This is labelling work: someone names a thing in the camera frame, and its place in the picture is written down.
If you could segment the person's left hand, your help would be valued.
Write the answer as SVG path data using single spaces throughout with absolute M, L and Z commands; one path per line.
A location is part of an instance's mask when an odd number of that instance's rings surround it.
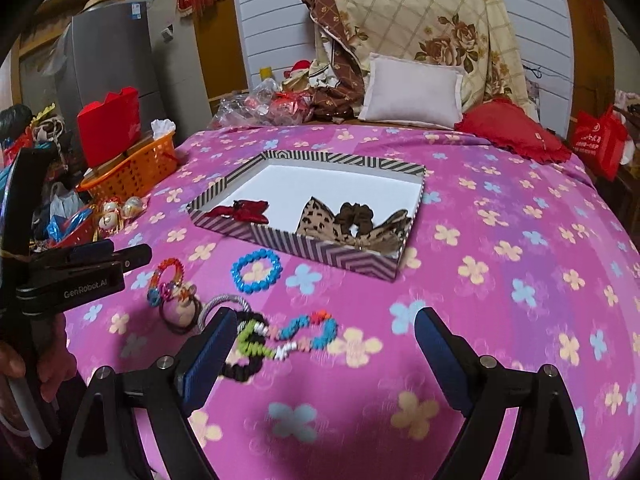
M 77 373 L 77 360 L 66 347 L 66 318 L 58 314 L 52 321 L 52 338 L 37 365 L 44 402 L 51 402 L 58 388 Z M 9 378 L 25 376 L 26 366 L 18 353 L 5 341 L 1 343 L 1 374 Z

